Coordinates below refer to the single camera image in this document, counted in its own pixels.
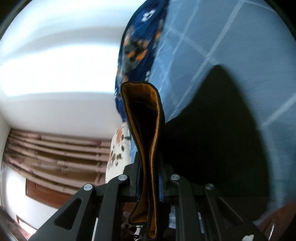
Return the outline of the black pants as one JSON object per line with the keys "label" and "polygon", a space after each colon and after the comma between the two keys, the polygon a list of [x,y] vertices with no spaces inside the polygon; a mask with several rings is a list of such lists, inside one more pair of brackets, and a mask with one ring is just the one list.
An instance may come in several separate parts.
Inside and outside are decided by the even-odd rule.
{"label": "black pants", "polygon": [[125,82],[121,97],[142,165],[139,200],[129,217],[130,223],[143,226],[141,240],[161,240],[169,222],[162,173],[184,177],[193,190],[213,184],[217,195],[253,224],[266,211],[270,188],[265,149],[226,68],[214,66],[190,103],[170,121],[150,83]]}

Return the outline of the beige patterned curtain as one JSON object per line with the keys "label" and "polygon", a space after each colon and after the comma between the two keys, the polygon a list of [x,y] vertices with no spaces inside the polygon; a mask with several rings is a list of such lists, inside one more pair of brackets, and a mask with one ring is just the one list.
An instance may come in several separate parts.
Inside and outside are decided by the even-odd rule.
{"label": "beige patterned curtain", "polygon": [[73,195],[85,184],[105,183],[110,146],[110,140],[11,129],[3,160],[29,181]]}

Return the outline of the white floral pillow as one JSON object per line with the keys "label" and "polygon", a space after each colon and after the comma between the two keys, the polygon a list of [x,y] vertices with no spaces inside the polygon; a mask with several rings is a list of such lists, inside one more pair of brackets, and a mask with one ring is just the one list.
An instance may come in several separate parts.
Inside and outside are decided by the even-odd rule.
{"label": "white floral pillow", "polygon": [[127,122],[123,122],[111,140],[109,160],[107,162],[105,182],[123,174],[126,165],[131,164],[131,135]]}

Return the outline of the blue grid bed sheet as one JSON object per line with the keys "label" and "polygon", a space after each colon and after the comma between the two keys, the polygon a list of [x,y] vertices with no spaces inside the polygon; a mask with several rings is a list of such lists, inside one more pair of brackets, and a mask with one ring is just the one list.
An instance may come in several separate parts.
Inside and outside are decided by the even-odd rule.
{"label": "blue grid bed sheet", "polygon": [[259,226],[295,218],[295,41],[264,1],[170,1],[149,84],[121,89],[144,188],[133,219],[158,223],[160,168],[213,184]]}

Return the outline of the blue dog print blanket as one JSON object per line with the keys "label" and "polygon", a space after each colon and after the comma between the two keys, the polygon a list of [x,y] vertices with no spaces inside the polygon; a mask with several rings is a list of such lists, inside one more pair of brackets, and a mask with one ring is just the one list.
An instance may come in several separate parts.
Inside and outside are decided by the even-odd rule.
{"label": "blue dog print blanket", "polygon": [[115,104],[123,122],[120,89],[124,82],[147,82],[165,24],[169,1],[145,1],[132,15],[121,38],[115,78]]}

